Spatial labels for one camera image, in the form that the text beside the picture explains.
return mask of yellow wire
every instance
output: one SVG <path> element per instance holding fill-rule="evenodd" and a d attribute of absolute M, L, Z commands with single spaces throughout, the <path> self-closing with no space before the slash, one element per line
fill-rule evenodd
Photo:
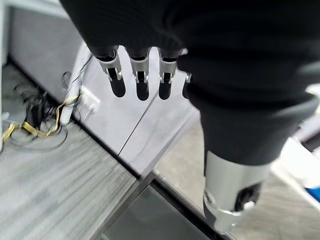
<path fill-rule="evenodd" d="M 60 111 L 59 109 L 61 107 L 63 107 L 64 105 L 66 105 L 67 103 L 73 102 L 74 100 L 76 100 L 79 96 L 74 96 L 74 97 L 70 97 L 67 98 L 62 104 L 60 104 L 57 108 L 56 108 L 56 119 L 55 119 L 55 125 L 54 127 L 52 127 L 48 132 L 42 132 L 40 130 L 35 129 L 33 126 L 31 126 L 29 123 L 27 123 L 26 121 L 23 122 L 22 124 L 10 124 L 8 129 L 2 134 L 2 138 L 1 141 L 4 142 L 5 140 L 7 140 L 11 134 L 14 132 L 14 130 L 16 129 L 20 129 L 20 128 L 24 128 L 25 130 L 27 130 L 29 133 L 40 137 L 40 138 L 47 138 L 48 136 L 50 136 L 51 134 L 55 133 L 58 130 L 58 126 L 59 126 L 59 119 L 60 119 Z"/>

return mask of gray wood grain table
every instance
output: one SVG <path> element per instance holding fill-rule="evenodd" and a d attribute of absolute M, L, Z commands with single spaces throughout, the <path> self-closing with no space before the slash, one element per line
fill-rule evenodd
<path fill-rule="evenodd" d="M 88 240 L 136 181 L 78 126 L 67 128 L 66 142 L 50 152 L 6 143 L 0 156 L 0 240 Z"/>

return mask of black fabric sleeve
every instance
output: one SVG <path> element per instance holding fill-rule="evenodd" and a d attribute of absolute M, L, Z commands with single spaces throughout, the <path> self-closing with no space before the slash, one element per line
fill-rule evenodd
<path fill-rule="evenodd" d="M 96 57 L 107 46 L 187 48 L 178 68 L 205 149 L 246 165 L 274 160 L 318 100 L 320 1 L 61 0 Z"/>

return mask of white outlet box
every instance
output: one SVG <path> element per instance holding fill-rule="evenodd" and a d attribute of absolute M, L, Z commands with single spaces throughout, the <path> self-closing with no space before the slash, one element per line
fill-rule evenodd
<path fill-rule="evenodd" d="M 80 87 L 81 103 L 93 112 L 96 112 L 100 106 L 100 100 L 93 95 L 85 86 Z"/>

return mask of robotic hand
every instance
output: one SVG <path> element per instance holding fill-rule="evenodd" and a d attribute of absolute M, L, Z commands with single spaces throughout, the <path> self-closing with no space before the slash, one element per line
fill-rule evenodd
<path fill-rule="evenodd" d="M 60 1 L 116 96 L 126 92 L 118 45 L 142 101 L 150 47 L 159 48 L 162 99 L 176 66 L 188 73 L 183 94 L 204 133 L 204 212 L 216 231 L 228 231 L 255 206 L 271 162 L 318 106 L 305 89 L 320 82 L 320 1 Z"/>

